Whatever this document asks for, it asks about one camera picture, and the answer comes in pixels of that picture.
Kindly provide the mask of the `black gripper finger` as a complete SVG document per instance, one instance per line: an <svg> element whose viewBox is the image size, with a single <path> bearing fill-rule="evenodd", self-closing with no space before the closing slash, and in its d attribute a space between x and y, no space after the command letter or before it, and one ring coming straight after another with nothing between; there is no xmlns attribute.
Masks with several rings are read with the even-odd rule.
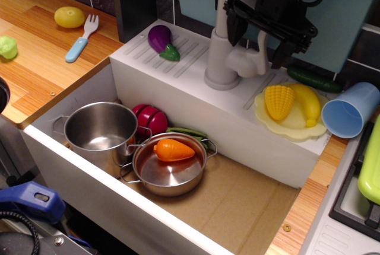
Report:
<svg viewBox="0 0 380 255"><path fill-rule="evenodd" d="M298 44L293 41L288 40L280 42L279 46L276 48L273 54L271 68L280 69L289 61L292 54L294 54L294 52L296 52L297 49Z"/></svg>
<svg viewBox="0 0 380 255"><path fill-rule="evenodd" d="M228 40L232 46L236 46L240 39L245 34L248 23L237 15L237 13L230 11L227 15L227 35Z"/></svg>

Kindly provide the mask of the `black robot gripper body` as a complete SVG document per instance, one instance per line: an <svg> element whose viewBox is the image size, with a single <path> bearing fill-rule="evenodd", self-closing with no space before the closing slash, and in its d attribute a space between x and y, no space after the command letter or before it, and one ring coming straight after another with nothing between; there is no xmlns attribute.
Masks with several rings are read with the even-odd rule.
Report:
<svg viewBox="0 0 380 255"><path fill-rule="evenodd" d="M306 18L309 7L318 5L318 0L227 0L226 14L237 13L248 25L275 37L280 42L293 41L298 44L294 53L305 53L317 36L317 28Z"/></svg>

